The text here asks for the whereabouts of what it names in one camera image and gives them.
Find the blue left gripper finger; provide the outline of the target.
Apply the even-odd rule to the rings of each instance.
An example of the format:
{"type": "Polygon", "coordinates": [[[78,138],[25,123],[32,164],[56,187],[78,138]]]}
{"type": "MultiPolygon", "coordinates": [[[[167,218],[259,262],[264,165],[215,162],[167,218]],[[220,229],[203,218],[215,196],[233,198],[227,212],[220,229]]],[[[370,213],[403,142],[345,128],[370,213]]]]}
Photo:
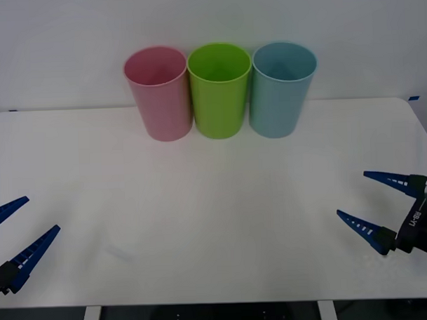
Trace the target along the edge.
{"type": "Polygon", "coordinates": [[[29,201],[27,196],[23,196],[19,199],[13,200],[0,206],[0,224],[3,223],[9,216],[14,214],[22,206],[24,206],[29,201]]]}
{"type": "Polygon", "coordinates": [[[0,293],[17,293],[43,257],[61,228],[55,225],[14,258],[0,266],[0,293]]]}

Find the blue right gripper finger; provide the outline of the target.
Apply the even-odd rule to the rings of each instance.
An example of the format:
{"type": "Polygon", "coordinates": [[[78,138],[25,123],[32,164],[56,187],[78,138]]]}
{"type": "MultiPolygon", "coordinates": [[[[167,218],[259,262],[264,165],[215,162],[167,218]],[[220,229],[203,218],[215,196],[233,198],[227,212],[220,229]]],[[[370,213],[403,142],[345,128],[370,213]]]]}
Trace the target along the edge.
{"type": "Polygon", "coordinates": [[[425,175],[401,175],[379,171],[364,171],[363,175],[384,185],[388,185],[412,198],[423,200],[426,198],[424,192],[427,183],[427,176],[425,175]]]}
{"type": "Polygon", "coordinates": [[[387,256],[389,251],[396,249],[396,233],[393,230],[353,217],[340,210],[337,210],[337,216],[366,240],[379,255],[387,256]]]}

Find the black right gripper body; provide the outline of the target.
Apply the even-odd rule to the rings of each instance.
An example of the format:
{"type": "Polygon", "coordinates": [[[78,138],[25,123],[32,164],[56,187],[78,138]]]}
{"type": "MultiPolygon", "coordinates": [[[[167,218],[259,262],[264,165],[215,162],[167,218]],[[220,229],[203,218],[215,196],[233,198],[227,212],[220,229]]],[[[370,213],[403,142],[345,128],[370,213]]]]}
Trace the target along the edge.
{"type": "Polygon", "coordinates": [[[406,253],[414,248],[427,253],[427,200],[420,194],[408,196],[415,202],[398,231],[396,248],[406,253]]]}

